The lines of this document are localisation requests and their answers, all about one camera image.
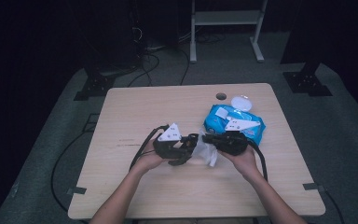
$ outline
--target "gray carpet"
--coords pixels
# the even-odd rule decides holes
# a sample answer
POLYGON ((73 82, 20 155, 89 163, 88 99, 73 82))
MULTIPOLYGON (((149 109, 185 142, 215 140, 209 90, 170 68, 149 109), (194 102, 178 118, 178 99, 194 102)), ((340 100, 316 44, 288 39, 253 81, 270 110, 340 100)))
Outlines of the gray carpet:
MULTIPOLYGON (((303 64, 280 64, 287 33, 261 34, 260 48, 266 58, 257 63, 249 34, 227 35, 212 45, 197 45, 198 62, 191 64, 183 85, 223 83, 269 83, 275 91, 290 128, 314 180, 329 190, 346 223, 358 223, 358 104, 345 89, 340 77, 325 65, 316 75, 333 93, 327 97, 293 94, 282 73, 299 71, 303 64)), ((180 46, 189 52, 189 45, 180 46)), ((159 65, 149 73, 153 86, 179 85, 186 70, 186 56, 176 49, 155 52, 159 65)), ((145 68, 156 63, 145 57, 145 68)), ((119 77, 115 87, 125 88, 134 73, 119 77)), ((68 144, 82 133, 90 113, 99 113, 103 97, 73 101, 86 81, 83 70, 74 74, 24 163, 13 190, 0 209, 0 223, 79 223, 71 220, 54 201, 50 175, 56 160, 68 144)), ((146 76, 132 86, 147 86, 146 76)), ((81 135, 63 154, 56 168, 54 188, 59 200, 69 206, 67 190, 76 185, 92 133, 81 135)), ((309 222, 339 223, 333 203, 321 193, 326 213, 306 217, 309 222)), ((259 219, 268 223, 266 218, 259 219)))

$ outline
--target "forearm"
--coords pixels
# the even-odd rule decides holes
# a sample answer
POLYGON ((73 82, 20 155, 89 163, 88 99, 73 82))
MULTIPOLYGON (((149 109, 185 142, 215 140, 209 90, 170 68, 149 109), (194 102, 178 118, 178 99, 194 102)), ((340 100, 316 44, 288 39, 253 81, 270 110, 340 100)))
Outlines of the forearm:
POLYGON ((306 223, 302 217, 287 205, 262 175, 252 178, 249 182, 254 187, 272 223, 306 223))
POLYGON ((131 169, 115 192, 103 203, 92 218, 92 223, 122 223, 133 195, 145 172, 131 169))

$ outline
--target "wooden table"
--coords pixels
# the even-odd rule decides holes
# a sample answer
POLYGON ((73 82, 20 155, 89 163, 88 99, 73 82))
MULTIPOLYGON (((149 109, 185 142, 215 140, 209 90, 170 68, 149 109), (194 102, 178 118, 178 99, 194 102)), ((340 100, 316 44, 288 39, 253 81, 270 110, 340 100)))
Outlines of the wooden table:
MULTIPOLYGON (((84 194, 74 194, 68 215, 91 218, 129 170, 131 161, 149 133, 160 125, 176 123, 182 135, 198 133, 212 105, 230 104, 235 95, 253 102, 250 112, 261 117, 266 130, 260 144, 268 181, 302 216, 325 211, 278 100, 269 84, 170 86, 112 89, 107 95, 77 182, 84 194), (227 99, 220 101, 222 92, 227 99)), ((172 167, 163 163, 148 172, 136 191, 128 218, 260 217, 266 216, 249 183, 232 163, 219 155, 214 168, 200 158, 172 167)))

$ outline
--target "dark background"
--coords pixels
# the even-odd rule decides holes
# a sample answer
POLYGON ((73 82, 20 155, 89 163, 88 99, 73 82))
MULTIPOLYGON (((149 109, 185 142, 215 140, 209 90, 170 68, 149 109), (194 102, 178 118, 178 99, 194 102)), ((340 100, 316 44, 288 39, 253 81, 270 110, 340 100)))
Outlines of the dark background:
MULTIPOLYGON (((189 31, 189 0, 139 2, 0 0, 0 205, 78 69, 85 63, 137 64, 142 51, 132 41, 132 26, 170 44, 189 31)), ((216 10, 258 6, 212 2, 216 10)), ((262 32, 279 31, 293 31, 282 63, 318 55, 358 101, 358 1, 269 1, 262 32)))

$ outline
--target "hand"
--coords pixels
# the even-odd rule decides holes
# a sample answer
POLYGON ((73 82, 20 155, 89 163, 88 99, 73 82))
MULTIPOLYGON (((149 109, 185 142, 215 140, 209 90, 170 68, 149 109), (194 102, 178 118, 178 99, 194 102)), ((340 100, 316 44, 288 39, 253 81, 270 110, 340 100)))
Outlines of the hand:
POLYGON ((248 145, 244 152, 238 156, 232 156, 226 152, 218 151, 222 156, 226 157, 234 164, 234 167, 242 174, 242 176, 250 181, 253 178, 262 176, 257 169, 255 163, 255 151, 248 145))
POLYGON ((139 158, 139 160, 135 163, 133 168, 140 169, 143 173, 158 167, 165 161, 171 161, 169 159, 162 159, 156 152, 153 147, 154 139, 150 140, 144 151, 143 155, 139 158))

